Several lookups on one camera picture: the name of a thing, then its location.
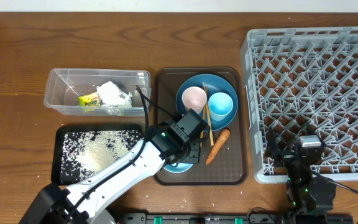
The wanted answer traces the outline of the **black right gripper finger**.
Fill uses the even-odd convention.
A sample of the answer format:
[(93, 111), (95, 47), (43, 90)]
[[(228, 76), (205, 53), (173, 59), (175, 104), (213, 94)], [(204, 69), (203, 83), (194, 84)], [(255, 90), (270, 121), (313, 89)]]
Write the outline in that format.
[(267, 139), (267, 156), (277, 156), (278, 155), (278, 144), (276, 142), (275, 134), (272, 128), (268, 129), (268, 139)]
[(319, 134), (313, 129), (312, 125), (306, 124), (305, 131), (307, 136), (317, 136), (319, 137)]

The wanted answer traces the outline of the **pink cup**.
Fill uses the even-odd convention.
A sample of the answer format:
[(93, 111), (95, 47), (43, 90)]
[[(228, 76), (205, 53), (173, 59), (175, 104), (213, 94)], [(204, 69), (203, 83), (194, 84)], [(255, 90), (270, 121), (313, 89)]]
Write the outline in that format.
[(183, 92), (181, 100), (186, 111), (192, 109), (197, 114), (200, 114), (207, 102), (207, 95), (202, 88), (191, 86)]

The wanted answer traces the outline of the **orange carrot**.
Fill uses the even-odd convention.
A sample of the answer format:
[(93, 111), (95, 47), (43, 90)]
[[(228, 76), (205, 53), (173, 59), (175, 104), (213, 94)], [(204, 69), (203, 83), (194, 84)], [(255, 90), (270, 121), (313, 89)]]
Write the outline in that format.
[(216, 142), (214, 143), (214, 146), (213, 146), (212, 150), (210, 151), (210, 153), (209, 153), (209, 155), (208, 155), (208, 157), (206, 159), (206, 165), (212, 163), (214, 158), (217, 156), (220, 148), (222, 148), (223, 145), (225, 144), (225, 142), (228, 140), (230, 134), (231, 134), (231, 132), (230, 132), (229, 129), (224, 129), (221, 132), (221, 134), (217, 138)]

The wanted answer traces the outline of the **light blue rice bowl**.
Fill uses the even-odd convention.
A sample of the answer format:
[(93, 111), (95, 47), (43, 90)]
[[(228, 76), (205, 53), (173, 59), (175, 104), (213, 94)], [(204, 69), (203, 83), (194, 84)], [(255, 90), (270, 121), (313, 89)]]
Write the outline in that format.
[(164, 169), (170, 173), (179, 174), (188, 171), (192, 166), (193, 164), (175, 163), (167, 164)]

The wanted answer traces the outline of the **white tissue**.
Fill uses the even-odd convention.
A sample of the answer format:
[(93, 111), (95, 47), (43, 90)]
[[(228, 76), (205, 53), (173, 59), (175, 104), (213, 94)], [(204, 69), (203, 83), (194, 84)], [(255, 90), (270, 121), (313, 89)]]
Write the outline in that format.
[(132, 93), (109, 96), (103, 100), (103, 107), (109, 115), (122, 116), (124, 109), (132, 107)]
[(125, 98), (121, 97), (120, 89), (111, 81), (98, 86), (96, 89), (105, 105), (118, 106), (126, 103)]

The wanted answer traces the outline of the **yellow snack wrapper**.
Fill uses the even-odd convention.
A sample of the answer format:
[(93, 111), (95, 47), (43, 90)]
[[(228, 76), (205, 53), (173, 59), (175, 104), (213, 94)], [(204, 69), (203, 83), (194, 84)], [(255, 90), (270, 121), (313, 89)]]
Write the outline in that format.
[(94, 92), (88, 95), (79, 96), (78, 103), (80, 106), (99, 107), (101, 105), (101, 100), (98, 92)]

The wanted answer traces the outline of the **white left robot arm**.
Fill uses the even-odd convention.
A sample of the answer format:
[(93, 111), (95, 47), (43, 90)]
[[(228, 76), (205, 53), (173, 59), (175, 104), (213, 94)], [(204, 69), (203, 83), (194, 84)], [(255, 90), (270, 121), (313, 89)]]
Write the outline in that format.
[(140, 181), (155, 175), (201, 141), (208, 123), (194, 110), (179, 120), (149, 126), (145, 137), (120, 159), (89, 179), (62, 190), (51, 183), (31, 203), (21, 223), (94, 223), (102, 212)]

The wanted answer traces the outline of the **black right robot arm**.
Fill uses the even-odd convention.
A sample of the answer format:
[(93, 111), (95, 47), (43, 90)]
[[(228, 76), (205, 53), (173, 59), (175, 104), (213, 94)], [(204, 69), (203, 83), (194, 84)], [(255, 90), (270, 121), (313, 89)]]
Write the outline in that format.
[(326, 212), (333, 209), (336, 186), (313, 175), (311, 166), (321, 160), (326, 143), (310, 125), (286, 149), (279, 147), (272, 128), (268, 129), (265, 155), (273, 159), (273, 166), (287, 171), (287, 198), (294, 206), (279, 214), (276, 223), (327, 223)]

